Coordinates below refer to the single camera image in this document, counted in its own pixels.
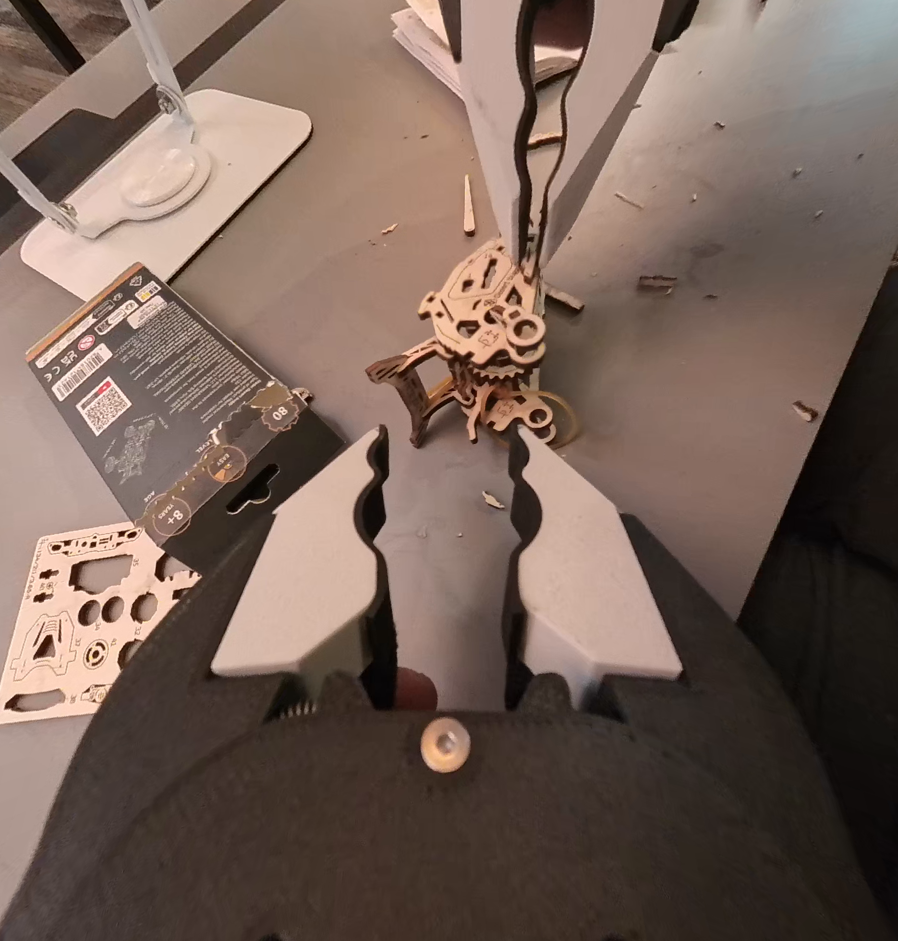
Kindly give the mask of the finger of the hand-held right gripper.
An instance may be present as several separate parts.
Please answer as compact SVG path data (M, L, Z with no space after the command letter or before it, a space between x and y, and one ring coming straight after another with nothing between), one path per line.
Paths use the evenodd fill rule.
M580 63L560 101L562 141L540 224L541 258L571 231L667 41L662 1L596 1Z
M530 205L524 4L461 1L459 6L460 87L502 241L511 258L522 260Z

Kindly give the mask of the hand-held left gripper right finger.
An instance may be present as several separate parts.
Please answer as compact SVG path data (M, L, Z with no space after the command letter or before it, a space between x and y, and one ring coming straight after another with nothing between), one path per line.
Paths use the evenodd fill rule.
M682 663L616 506L525 427L506 434L517 535L505 583L504 706L560 676L575 709L603 680L678 680Z

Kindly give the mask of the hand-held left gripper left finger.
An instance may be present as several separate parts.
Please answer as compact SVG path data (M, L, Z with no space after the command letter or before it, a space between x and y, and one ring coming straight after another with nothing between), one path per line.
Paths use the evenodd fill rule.
M273 513L211 669L217 676L360 676L386 564L373 540L386 520L388 430L381 424Z

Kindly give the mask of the yellow rubber band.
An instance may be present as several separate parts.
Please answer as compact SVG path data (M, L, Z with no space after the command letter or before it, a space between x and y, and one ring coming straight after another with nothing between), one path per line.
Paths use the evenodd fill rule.
M539 441L553 450L560 450L580 436L579 415L564 398L546 391L526 391L526 394L531 410L529 417L522 421Z

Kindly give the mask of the wooden body plate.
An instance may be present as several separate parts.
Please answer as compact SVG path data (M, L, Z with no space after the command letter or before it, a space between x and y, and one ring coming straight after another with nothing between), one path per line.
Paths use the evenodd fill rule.
M445 361L465 358L480 367L509 361L532 369L547 350L537 290L538 281L526 279L502 240L492 239L423 297L418 314L430 321Z

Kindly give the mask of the wooden model frame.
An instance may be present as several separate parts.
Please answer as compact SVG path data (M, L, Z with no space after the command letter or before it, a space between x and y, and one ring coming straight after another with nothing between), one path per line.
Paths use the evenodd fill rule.
M533 242L532 239L528 242L525 260L516 263L526 279L538 281L536 311L543 315L545 322L545 285ZM432 330L431 338L398 356L374 362L366 369L366 373L372 383L386 384L396 389L410 415L410 442L419 447L431 418L452 403L459 406L466 416L466 432L471 442L478 440L481 428L490 429L500 436L512 423L523 423L522 420L529 417L531 410L531 406L527 405L526 391L541 391L538 387L538 370L544 358L525 375L482 385L475 390L474 398L463 400L455 393L447 361L436 353Z

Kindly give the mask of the black model kit box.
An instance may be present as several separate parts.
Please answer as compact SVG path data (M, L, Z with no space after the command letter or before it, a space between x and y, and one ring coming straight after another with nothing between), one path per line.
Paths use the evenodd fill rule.
M307 391L140 263L25 359L132 523L202 573L344 448Z

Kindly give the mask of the punched wooden parts sheet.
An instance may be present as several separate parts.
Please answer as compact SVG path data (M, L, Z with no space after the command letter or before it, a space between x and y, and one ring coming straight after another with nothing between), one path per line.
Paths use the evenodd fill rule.
M96 712L199 579L132 522L41 537L0 680L0 724Z

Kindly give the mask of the folded instruction booklet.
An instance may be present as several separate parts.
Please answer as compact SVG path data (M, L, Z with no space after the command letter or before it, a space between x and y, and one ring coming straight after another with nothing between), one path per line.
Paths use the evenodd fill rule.
M391 15L393 38L421 65L459 98L463 98L459 68L455 63L437 1L409 1ZM582 49L560 41L534 47L534 84L541 86L571 72L580 62Z

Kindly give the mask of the white document stand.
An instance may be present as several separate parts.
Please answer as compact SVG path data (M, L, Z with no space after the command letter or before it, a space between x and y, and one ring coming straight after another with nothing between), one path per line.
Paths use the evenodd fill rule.
M41 218L23 262L89 300L134 264L170 278L307 142L307 114L218 89L184 93L142 1L123 1L158 116L54 200L0 147L0 173Z

